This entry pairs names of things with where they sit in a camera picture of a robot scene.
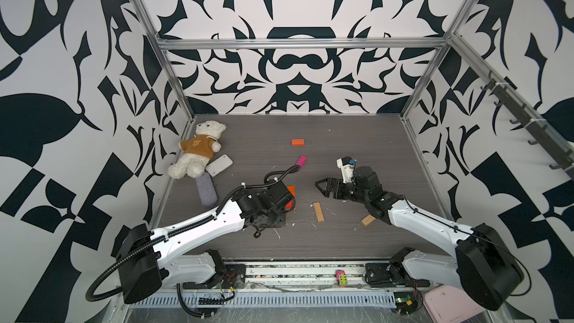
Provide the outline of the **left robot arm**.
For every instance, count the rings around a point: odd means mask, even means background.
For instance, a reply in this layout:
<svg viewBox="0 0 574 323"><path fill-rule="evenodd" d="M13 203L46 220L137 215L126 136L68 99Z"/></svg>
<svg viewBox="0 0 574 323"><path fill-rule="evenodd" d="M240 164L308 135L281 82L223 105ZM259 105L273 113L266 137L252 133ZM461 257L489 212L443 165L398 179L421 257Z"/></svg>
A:
<svg viewBox="0 0 574 323"><path fill-rule="evenodd" d="M167 227L149 230L146 224L131 229L117 255L120 291L127 304L150 297L162 287L195 284L213 287L224 275L219 253L208 250L193 258L180 257L195 248L253 227L254 237L267 228L285 224L287 206L294 206L294 194L282 182L266 188L239 187L222 207Z"/></svg>

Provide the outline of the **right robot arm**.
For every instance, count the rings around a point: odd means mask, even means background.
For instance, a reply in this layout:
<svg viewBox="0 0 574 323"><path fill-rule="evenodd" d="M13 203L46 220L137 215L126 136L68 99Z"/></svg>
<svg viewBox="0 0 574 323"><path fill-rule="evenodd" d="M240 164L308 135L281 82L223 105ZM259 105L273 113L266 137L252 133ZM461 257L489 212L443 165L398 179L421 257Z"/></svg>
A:
<svg viewBox="0 0 574 323"><path fill-rule="evenodd" d="M458 288L483 308L497 310L525 278L518 259L495 229L458 224L424 210L403 194L385 190L370 167L346 167L342 178L321 179L315 187L325 197L360 203L372 217L444 251L443 255L402 251L399 263L414 280Z"/></svg>

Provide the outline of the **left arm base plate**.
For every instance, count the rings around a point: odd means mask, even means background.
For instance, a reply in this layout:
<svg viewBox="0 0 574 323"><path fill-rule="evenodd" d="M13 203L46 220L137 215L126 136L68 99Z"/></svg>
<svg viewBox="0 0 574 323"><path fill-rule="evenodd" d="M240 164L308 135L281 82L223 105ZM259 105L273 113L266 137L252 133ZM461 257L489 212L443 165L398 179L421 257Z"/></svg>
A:
<svg viewBox="0 0 574 323"><path fill-rule="evenodd" d="M184 283L184 290L207 290L215 288L242 288L245 285L247 266L244 264L225 264L223 270L217 270L215 274L203 284Z"/></svg>

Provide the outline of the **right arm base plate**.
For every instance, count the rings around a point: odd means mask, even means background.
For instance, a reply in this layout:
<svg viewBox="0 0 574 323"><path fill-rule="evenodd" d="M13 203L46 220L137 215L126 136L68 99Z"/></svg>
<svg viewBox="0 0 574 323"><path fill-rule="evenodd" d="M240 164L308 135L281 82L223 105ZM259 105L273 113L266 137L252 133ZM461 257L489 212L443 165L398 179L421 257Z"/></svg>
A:
<svg viewBox="0 0 574 323"><path fill-rule="evenodd" d="M406 273L398 263L368 263L365 265L364 280L375 288L415 288L429 287L430 281L416 280Z"/></svg>

